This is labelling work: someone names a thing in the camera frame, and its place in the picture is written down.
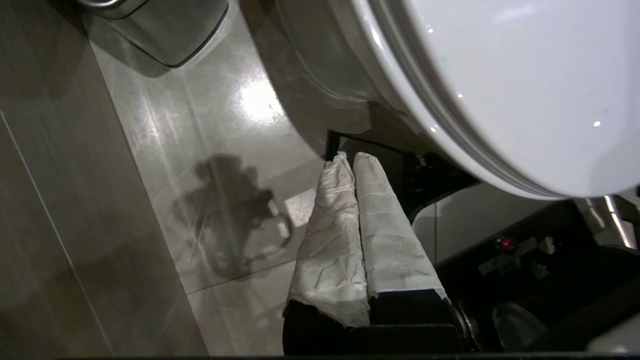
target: grout line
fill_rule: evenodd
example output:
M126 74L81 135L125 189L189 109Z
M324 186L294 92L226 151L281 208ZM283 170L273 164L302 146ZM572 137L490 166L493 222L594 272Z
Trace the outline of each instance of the grout line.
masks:
M171 322L171 319L173 318L173 313L175 312L175 308L178 306L178 301L180 301L180 295L178 294L173 298L173 305L171 305L171 309L169 310L169 315L166 317L166 321L164 322L164 325L162 327L162 330L160 331L160 335L158 337L158 341L156 341L156 344L154 345L154 351L151 354L151 356L157 356L157 351L158 348L160 346L160 342L162 340L162 337L164 335L164 333L166 332L166 328L169 327L169 323Z
M257 273L261 273L261 272L266 271L266 270L271 270L272 268L278 267L278 266L280 266L280 265L288 264L288 263L293 262L293 261L296 261L296 260L298 260L298 259L296 258L296 259L293 259L293 260L288 260L288 261L285 261L285 262L283 262L283 263L279 263L279 264L271 265L271 266L266 267L266 268L264 268L264 269L262 269L262 270L258 270L258 271L256 271L256 272L252 272L252 273L250 273L250 274L241 275L241 276L239 276L239 277L235 277L235 278L233 278L233 279L229 279L229 280L225 280L225 281L223 281L223 282L219 282L218 284L213 284L213 285L210 285L210 286L206 286L206 287L204 287L204 288L202 288L202 289L193 290L193 291L191 291L191 292L187 293L187 296L189 296L189 295L191 295L191 294L195 294L195 293L197 293L197 292L199 292L199 291L202 291L202 290L207 290L207 289L214 288L214 287L216 287L216 286L218 286L218 285L222 285L222 284L226 284L226 283L228 283L228 282L232 282L232 281L240 280L240 279L242 279L243 277L249 277L249 276L255 275L255 274L257 274Z
M36 190L36 194L38 194L38 199L40 200L40 203L42 204L42 207L44 208L45 213L47 214L47 218L49 219L49 222L51 223L51 227L53 228L54 233L56 234L56 237L58 239L58 243L60 244L60 247L62 247L62 251L65 254L65 257L67 258L67 261L69 262L69 265L71 266L71 271L74 274L74 277L76 278L76 281L78 282L78 285L80 286L80 289L83 292L83 295L89 305L89 308L91 309L91 312L93 313L93 317L95 319L96 324L98 325L98 328L100 329L100 332L102 333L102 337L104 338L104 341L107 344L107 347L109 348L109 352L111 353L111 356L115 356L115 353L113 352L113 347L111 346L111 342L109 342L109 339L107 338L107 334L104 331L104 328L102 327L102 324L100 323L100 319L98 319L98 314L95 311L95 308L93 307L93 304L91 303L91 300L89 299L89 295L87 294L82 281L80 280L80 276L78 275L78 272L73 264L73 262L71 261L71 257L69 256L69 253L67 252L67 248L65 247L65 244L62 242L62 237L60 236L60 233L58 232L58 228L56 227L56 224L53 222L53 218L51 217L51 213L49 212L49 208L47 207L47 204L45 204L44 199L42 198L42 195L40 194L40 190L38 189L38 185L36 184L35 180L33 179L33 176L31 175L31 171L29 169L29 166L27 165L26 160L24 159L24 156L22 155L22 151L20 151L20 147L18 146L17 141L15 140L15 137L13 136L13 133L11 131L11 128L9 127L9 123L7 123L6 118L4 117L4 112L2 112L0 110L0 117L2 117L2 120L4 122L4 126L6 127L7 131L9 132L9 136L11 137L11 141L13 142L13 146L15 146L15 149L18 152L18 155L20 156L20 160L22 161L22 164L24 165L25 170L27 171L27 175L29 175L29 179L31 180L31 184L33 185L34 189Z

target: white toilet bowl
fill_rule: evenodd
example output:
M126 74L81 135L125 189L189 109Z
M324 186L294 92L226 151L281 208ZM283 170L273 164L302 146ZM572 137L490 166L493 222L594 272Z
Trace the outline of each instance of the white toilet bowl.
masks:
M532 199L640 183L640 2L281 0L329 94L388 104L474 176Z

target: toilet rim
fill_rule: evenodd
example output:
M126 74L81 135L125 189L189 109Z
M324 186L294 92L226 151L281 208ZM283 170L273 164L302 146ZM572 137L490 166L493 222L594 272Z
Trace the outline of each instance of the toilet rim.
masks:
M402 39L394 39L397 37L390 35L394 33L392 31L393 17L388 16L390 10L385 7L384 3L372 6L368 0L351 0L351 4L356 13L356 21L369 46L373 49L374 57L383 70L386 80L392 85L413 118L441 149L474 176L506 192L539 200L565 198L565 196L549 192L531 183L514 169L505 166L498 158L492 156L487 147L483 146L482 141L479 141L477 137L474 138L472 134L464 133L465 129L459 126L460 119L463 118L450 117L451 107L439 109L444 112L438 111L439 115L449 116L449 121L438 121L432 115L432 111L445 105L441 101L434 101L438 97L442 99L442 94L440 92L431 92L430 94L423 92L421 94L415 88L415 83L410 80L408 75L421 81L428 81L424 76L420 76L419 73L403 66L402 60L407 65L407 61L410 59L409 52L397 51L404 44L394 42ZM428 88L422 87L422 90L428 91Z

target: tile floor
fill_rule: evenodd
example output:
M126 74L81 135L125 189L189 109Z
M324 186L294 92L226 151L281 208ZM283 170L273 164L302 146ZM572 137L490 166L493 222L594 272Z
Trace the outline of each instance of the tile floor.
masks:
M209 352L281 354L327 129L424 144L379 106L316 88L272 1L231 0L177 69L83 20Z

